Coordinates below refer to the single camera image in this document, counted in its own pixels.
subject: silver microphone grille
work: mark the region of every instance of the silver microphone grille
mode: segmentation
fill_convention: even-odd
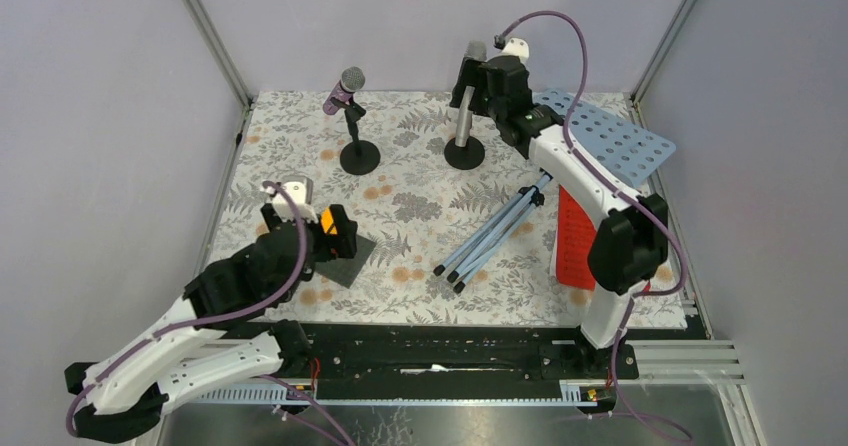
[[[477,61],[485,61],[486,43],[483,41],[469,41],[468,47],[465,49],[465,57],[476,59]]]
[[[345,91],[355,93],[365,86],[365,75],[356,66],[342,72],[342,87]]]

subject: orange object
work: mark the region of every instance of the orange object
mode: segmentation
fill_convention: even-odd
[[[557,220],[557,281],[567,286],[595,290],[595,278],[589,271],[589,249],[595,240],[595,227],[577,201],[559,188]]]

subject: white wall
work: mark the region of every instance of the white wall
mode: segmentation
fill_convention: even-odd
[[[644,102],[769,444],[848,444],[848,0],[700,0]]]
[[[630,91],[681,0],[203,0],[253,91],[324,90],[359,65],[372,90],[447,90],[469,40],[491,44],[518,17],[556,9],[589,43],[589,89]],[[530,42],[534,86],[576,88],[577,38],[559,19],[515,33]]]
[[[191,278],[240,107],[181,0],[0,0],[0,444]]]

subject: microphone stand base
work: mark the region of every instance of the microphone stand base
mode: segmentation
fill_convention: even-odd
[[[462,171],[480,166],[485,158],[486,150],[483,148],[483,143],[475,137],[468,138],[464,148],[456,145],[456,139],[451,139],[445,146],[445,159],[448,164]]]
[[[350,143],[342,149],[342,154],[339,156],[342,169],[354,176],[368,174],[380,164],[380,150],[374,143],[360,141],[359,146],[362,148],[361,155],[356,154],[356,148],[353,143]]]

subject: floral tablecloth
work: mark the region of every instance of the floral tablecloth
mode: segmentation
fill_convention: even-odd
[[[345,289],[315,276],[295,298],[266,313],[270,320],[347,323],[576,326],[590,294],[563,286],[549,275],[556,236],[557,189],[550,184],[544,206],[513,234],[468,285],[451,290],[433,268],[468,238],[522,186],[539,178],[538,168],[506,146],[488,119],[474,118],[472,135],[486,148],[483,164],[457,171],[442,151],[454,132],[455,111],[447,93],[362,92],[367,110],[362,139],[382,153],[371,174],[351,176],[339,167],[350,141],[344,115],[321,111],[326,92],[263,92],[245,132],[244,146],[210,261],[227,257],[266,232],[259,213],[259,185],[291,174],[315,182],[313,203],[321,210],[344,205],[360,234],[377,245],[353,286]],[[622,94],[589,94],[585,101],[627,117]],[[652,287],[672,286],[668,265]],[[681,328],[677,296],[637,303],[635,327]]]

